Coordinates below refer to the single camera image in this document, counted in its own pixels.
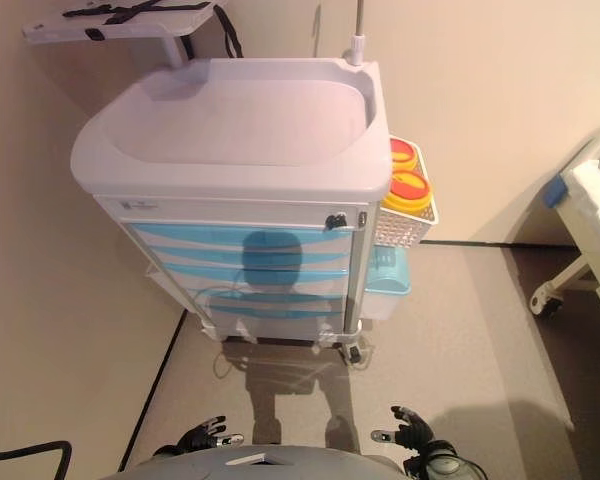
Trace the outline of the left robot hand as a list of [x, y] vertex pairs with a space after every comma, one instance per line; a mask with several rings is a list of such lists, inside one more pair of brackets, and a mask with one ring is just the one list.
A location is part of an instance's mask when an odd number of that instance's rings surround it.
[[226, 417], [212, 417], [187, 431], [177, 442], [176, 448], [180, 453], [191, 453], [214, 448], [240, 446], [244, 435], [226, 433]]

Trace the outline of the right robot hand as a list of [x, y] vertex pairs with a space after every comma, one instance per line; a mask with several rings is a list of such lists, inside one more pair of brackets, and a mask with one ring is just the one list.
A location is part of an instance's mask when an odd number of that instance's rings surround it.
[[429, 424], [414, 410], [404, 406], [391, 406], [395, 419], [401, 424], [395, 431], [373, 430], [371, 439], [377, 443], [392, 443], [405, 449], [420, 450], [433, 440], [434, 434]]

